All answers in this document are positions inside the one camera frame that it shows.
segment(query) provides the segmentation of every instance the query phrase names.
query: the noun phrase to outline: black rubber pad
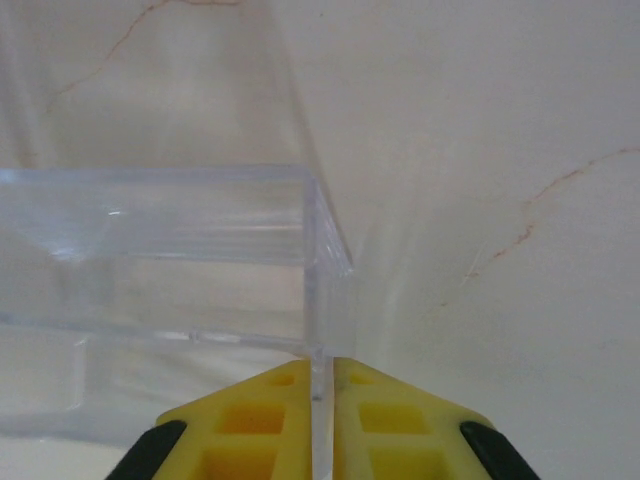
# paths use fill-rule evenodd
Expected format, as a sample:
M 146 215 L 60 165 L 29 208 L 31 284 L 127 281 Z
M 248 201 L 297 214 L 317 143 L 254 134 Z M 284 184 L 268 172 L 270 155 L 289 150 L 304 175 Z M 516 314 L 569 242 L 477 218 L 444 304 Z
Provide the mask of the black rubber pad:
M 540 480 L 500 432 L 477 422 L 463 422 L 460 431 L 492 480 Z
M 173 420 L 145 432 L 106 480 L 152 480 L 186 428 Z

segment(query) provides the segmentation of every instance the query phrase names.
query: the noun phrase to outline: clear acrylic box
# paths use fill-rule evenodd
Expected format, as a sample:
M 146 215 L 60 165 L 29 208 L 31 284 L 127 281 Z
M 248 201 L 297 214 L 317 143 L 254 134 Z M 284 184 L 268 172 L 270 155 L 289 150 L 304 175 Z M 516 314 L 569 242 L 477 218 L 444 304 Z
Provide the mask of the clear acrylic box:
M 127 447 L 306 356 L 327 473 L 351 266 L 308 170 L 0 170 L 0 245 L 0 435 Z

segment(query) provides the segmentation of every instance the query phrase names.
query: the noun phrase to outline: transparent plastic box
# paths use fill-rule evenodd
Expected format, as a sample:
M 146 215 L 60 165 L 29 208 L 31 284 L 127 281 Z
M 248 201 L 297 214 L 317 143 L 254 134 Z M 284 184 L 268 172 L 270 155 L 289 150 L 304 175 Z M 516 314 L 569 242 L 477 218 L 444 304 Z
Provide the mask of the transparent plastic box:
M 127 447 L 306 356 L 327 473 L 351 267 L 308 170 L 0 170 L 0 248 L 0 435 Z

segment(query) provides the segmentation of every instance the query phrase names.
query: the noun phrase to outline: square hole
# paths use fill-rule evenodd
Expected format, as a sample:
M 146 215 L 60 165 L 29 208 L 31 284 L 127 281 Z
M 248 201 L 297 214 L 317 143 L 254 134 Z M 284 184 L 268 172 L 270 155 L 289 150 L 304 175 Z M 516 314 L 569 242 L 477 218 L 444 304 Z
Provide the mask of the square hole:
M 283 405 L 263 403 L 231 405 L 223 413 L 216 432 L 278 434 L 282 432 L 284 414 Z
M 206 452 L 198 480 L 271 480 L 277 450 L 264 447 L 217 447 Z
M 361 403 L 362 430 L 368 433 L 429 433 L 422 412 L 411 405 Z
M 439 451 L 420 448 L 372 448 L 369 450 L 375 480 L 451 480 Z

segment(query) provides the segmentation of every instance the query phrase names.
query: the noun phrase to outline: crack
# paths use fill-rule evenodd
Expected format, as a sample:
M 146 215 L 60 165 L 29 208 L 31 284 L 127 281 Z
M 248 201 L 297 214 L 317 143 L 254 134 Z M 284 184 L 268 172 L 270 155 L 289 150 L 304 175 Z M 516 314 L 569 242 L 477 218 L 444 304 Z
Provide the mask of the crack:
M 125 43 L 127 41 L 127 39 L 131 36 L 131 33 L 135 30 L 135 28 L 151 12 L 164 7 L 168 3 L 186 3 L 187 5 L 194 5 L 194 6 L 211 6 L 211 5 L 235 5 L 238 2 L 239 2 L 239 0 L 162 0 L 162 2 L 160 2 L 160 3 L 154 4 L 154 5 L 149 5 L 142 12 L 140 12 L 140 14 L 138 14 L 138 16 L 135 18 L 133 23 L 129 26 L 129 28 L 127 29 L 125 34 L 120 38 L 120 40 L 118 40 L 115 43 L 115 45 L 113 47 L 111 47 L 111 50 L 109 50 L 109 53 L 107 53 L 107 55 L 104 57 L 102 62 L 100 62 L 100 65 L 95 70 L 93 70 L 88 75 L 85 75 L 84 77 L 79 78 L 77 80 L 74 80 L 73 82 L 67 84 L 65 87 L 63 87 L 61 90 L 58 90 L 54 94 L 53 99 L 47 105 L 45 113 L 47 115 L 51 113 L 51 111 L 53 110 L 53 107 L 55 106 L 56 102 L 58 101 L 58 99 L 62 95 L 64 95 L 65 93 L 68 93 L 71 90 L 73 90 L 75 87 L 77 87 L 81 83 L 87 82 L 87 81 L 95 78 L 97 75 L 99 75 L 100 72 L 102 72 L 104 70 L 104 68 L 106 67 L 107 63 L 113 58 L 113 56 L 118 51 L 118 49 L 122 46 L 122 44 Z
M 522 243 L 527 240 L 531 234 L 533 233 L 533 229 L 535 228 L 535 223 L 529 223 L 525 229 L 525 231 L 523 233 L 521 233 L 520 235 L 518 235 L 518 238 L 515 242 L 513 242 L 511 245 L 509 245 L 508 247 L 503 248 L 502 250 L 500 250 L 499 252 L 496 252 L 493 257 L 491 257 L 492 260 L 495 260 L 496 258 L 500 258 L 505 256 L 507 253 L 509 253 L 511 250 L 513 250 L 514 248 L 516 248 L 518 245 L 522 245 Z
M 526 207 L 530 207 L 531 205 L 536 203 L 538 200 L 540 200 L 542 197 L 544 197 L 549 191 L 555 189 L 558 185 L 566 182 L 567 180 L 571 180 L 574 177 L 577 177 L 579 175 L 583 175 L 583 174 L 587 173 L 587 170 L 589 170 L 591 167 L 593 167 L 597 163 L 604 162 L 606 160 L 609 160 L 611 158 L 617 157 L 619 155 L 626 155 L 626 154 L 629 154 L 629 153 L 640 153 L 640 147 L 621 148 L 620 150 L 618 150 L 616 152 L 609 153 L 608 155 L 604 155 L 603 157 L 599 157 L 599 158 L 596 158 L 594 160 L 591 160 L 584 167 L 577 168 L 577 169 L 573 170 L 572 172 L 569 172 L 569 173 L 567 173 L 567 174 L 565 174 L 565 175 L 563 175 L 563 176 L 561 176 L 559 178 L 556 178 L 553 182 L 551 182 L 549 185 L 544 187 L 540 191 L 540 193 L 538 193 L 535 197 L 533 197 L 531 200 L 527 200 L 525 202 L 525 206 Z
M 565 175 L 562 175 L 559 178 L 556 178 L 553 182 L 551 182 L 549 185 L 547 185 L 546 187 L 544 187 L 542 190 L 540 190 L 540 192 L 538 194 L 536 194 L 534 197 L 532 197 L 530 200 L 527 200 L 524 204 L 525 206 L 525 215 L 527 213 L 527 210 L 529 210 L 535 203 L 539 202 L 542 198 L 544 198 L 549 192 L 555 190 L 558 185 L 561 185 L 569 180 L 571 180 L 574 177 L 578 177 L 580 175 L 583 175 L 585 173 L 587 173 L 587 171 L 592 168 L 594 165 L 599 164 L 601 162 L 610 160 L 612 158 L 621 156 L 621 155 L 627 155 L 630 153 L 640 153 L 640 147 L 630 147 L 630 148 L 622 148 L 620 150 L 617 150 L 616 152 L 613 153 L 609 153 L 607 155 L 604 155 L 602 157 L 598 157 L 594 160 L 591 160 L 589 163 L 587 163 L 585 166 L 577 168 Z M 512 250 L 514 250 L 515 248 L 517 248 L 518 246 L 522 245 L 524 242 L 526 242 L 534 233 L 534 230 L 536 228 L 536 223 L 535 222 L 529 222 L 527 223 L 524 231 L 518 235 L 518 238 L 511 243 L 510 245 L 508 245 L 507 247 L 503 248 L 502 250 L 499 250 L 498 252 L 494 253 L 491 258 L 489 259 L 489 261 L 480 266 L 480 267 L 476 267 L 478 261 L 479 261 L 479 257 L 482 255 L 484 248 L 486 246 L 486 242 L 484 244 L 482 244 L 480 246 L 480 248 L 478 249 L 478 252 L 476 253 L 472 263 L 471 263 L 471 267 L 469 268 L 469 271 L 467 272 L 467 274 L 463 277 L 460 285 L 457 288 L 457 291 L 459 292 L 462 287 L 465 286 L 465 284 L 469 281 L 472 280 L 474 278 L 479 277 L 482 272 L 484 271 L 485 268 L 487 268 L 489 265 L 491 265 L 495 260 L 498 260 L 501 257 L 504 257 L 505 255 L 507 255 L 509 252 L 511 252 Z M 442 303 L 440 303 L 438 306 L 436 306 L 435 308 L 431 309 L 431 311 L 428 312 L 428 314 L 430 315 L 436 315 L 440 310 L 446 308 L 450 303 L 452 302 L 452 300 L 448 300 L 448 301 L 443 301 Z

